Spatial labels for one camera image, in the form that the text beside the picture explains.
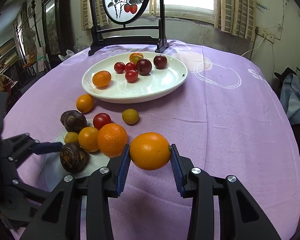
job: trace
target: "oval white plate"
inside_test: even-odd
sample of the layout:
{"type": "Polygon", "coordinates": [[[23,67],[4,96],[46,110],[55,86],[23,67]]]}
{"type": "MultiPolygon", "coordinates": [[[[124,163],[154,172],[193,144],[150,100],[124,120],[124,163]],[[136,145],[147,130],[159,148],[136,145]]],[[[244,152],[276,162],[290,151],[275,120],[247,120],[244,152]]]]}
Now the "oval white plate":
{"type": "Polygon", "coordinates": [[[132,104],[151,101],[176,90],[188,76],[188,69],[178,59],[165,55],[168,65],[165,69],[156,69],[153,59],[160,53],[142,52],[144,58],[152,63],[152,71],[147,76],[139,75],[135,83],[128,83],[124,77],[125,72],[117,74],[114,71],[116,62],[129,62],[131,53],[115,55],[93,65],[82,77],[82,87],[90,95],[105,102],[132,104]],[[111,73],[111,83],[103,88],[98,89],[92,83],[92,77],[95,73],[106,70],[111,73]]]}

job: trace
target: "red cherry tomato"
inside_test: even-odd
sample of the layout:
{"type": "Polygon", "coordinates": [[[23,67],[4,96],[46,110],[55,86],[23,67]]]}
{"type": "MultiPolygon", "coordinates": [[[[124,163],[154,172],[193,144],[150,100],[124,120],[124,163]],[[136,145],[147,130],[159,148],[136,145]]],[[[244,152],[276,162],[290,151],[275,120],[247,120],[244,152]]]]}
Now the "red cherry tomato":
{"type": "Polygon", "coordinates": [[[100,113],[93,118],[93,126],[100,130],[104,125],[111,123],[109,114],[100,113]]]}
{"type": "Polygon", "coordinates": [[[137,10],[138,10],[138,6],[136,4],[130,5],[130,12],[132,14],[135,14],[137,12],[137,10]]]}
{"type": "Polygon", "coordinates": [[[128,62],[125,67],[124,67],[124,70],[126,72],[128,72],[129,70],[136,70],[136,65],[132,62],[128,62]]]}
{"type": "Polygon", "coordinates": [[[135,70],[128,70],[125,74],[125,78],[129,83],[133,83],[138,79],[138,72],[135,70]]]}
{"type": "Polygon", "coordinates": [[[124,68],[125,68],[125,64],[123,62],[117,62],[116,64],[114,64],[114,70],[118,73],[118,74],[122,74],[124,72],[124,68]]]}
{"type": "Polygon", "coordinates": [[[129,12],[130,11],[130,8],[131,8],[131,6],[130,6],[130,4],[128,4],[128,3],[126,3],[125,5],[124,5],[124,11],[125,12],[129,12]]]}

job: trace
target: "metal screw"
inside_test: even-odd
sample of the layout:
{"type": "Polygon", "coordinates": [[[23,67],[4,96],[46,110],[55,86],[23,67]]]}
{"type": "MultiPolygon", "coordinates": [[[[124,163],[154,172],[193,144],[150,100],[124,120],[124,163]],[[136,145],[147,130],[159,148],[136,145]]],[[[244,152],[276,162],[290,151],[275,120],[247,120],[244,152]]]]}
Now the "metal screw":
{"type": "Polygon", "coordinates": [[[233,176],[233,175],[230,175],[230,176],[228,176],[228,180],[229,180],[230,182],[236,182],[236,181],[237,181],[237,178],[236,178],[235,176],[233,176]]]}
{"type": "Polygon", "coordinates": [[[63,180],[64,180],[65,182],[70,182],[72,179],[73,179],[73,177],[72,177],[71,175],[67,175],[67,176],[64,177],[63,180]]]}
{"type": "Polygon", "coordinates": [[[109,172],[109,169],[107,167],[102,167],[99,171],[100,173],[105,174],[109,172]]]}
{"type": "Polygon", "coordinates": [[[191,169],[191,172],[193,173],[193,174],[199,174],[200,172],[201,172],[201,170],[199,169],[199,168],[192,168],[191,169]]]}

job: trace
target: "purple tablecloth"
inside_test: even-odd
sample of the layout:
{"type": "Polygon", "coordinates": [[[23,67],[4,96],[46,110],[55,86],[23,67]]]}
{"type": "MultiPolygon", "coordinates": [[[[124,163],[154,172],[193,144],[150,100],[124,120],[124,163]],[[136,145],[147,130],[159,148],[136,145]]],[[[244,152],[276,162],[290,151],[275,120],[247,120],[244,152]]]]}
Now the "purple tablecloth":
{"type": "MultiPolygon", "coordinates": [[[[42,142],[53,140],[63,130],[60,115],[75,109],[77,97],[84,94],[81,78],[89,67],[112,55],[154,49],[109,46],[91,57],[88,50],[74,55],[42,77],[15,104],[4,120],[3,138],[29,132],[42,142]]],[[[300,215],[300,158],[288,119],[261,71],[244,57],[180,41],[170,41],[165,53],[189,69],[181,87],[140,104],[96,100],[87,119],[109,113],[127,130],[129,142],[141,133],[158,132],[210,175],[236,175],[281,239],[290,239],[300,215]],[[139,111],[137,125],[123,123],[121,113],[126,108],[139,111]]],[[[40,187],[41,169],[42,156],[32,155],[18,172],[24,182],[40,187]]],[[[180,197],[170,165],[143,171],[131,163],[124,192],[118,199],[109,199],[109,206],[114,239],[186,239],[191,199],[180,197]]],[[[219,239],[218,220],[215,225],[215,239],[219,239]]]]}

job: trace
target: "electrical outlet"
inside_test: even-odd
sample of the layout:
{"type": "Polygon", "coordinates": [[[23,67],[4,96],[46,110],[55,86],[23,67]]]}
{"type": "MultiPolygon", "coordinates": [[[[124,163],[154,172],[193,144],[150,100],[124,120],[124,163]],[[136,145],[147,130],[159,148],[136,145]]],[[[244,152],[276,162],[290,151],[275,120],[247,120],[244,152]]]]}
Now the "electrical outlet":
{"type": "Polygon", "coordinates": [[[268,30],[259,28],[258,35],[270,41],[271,43],[274,43],[275,35],[268,30]]]}

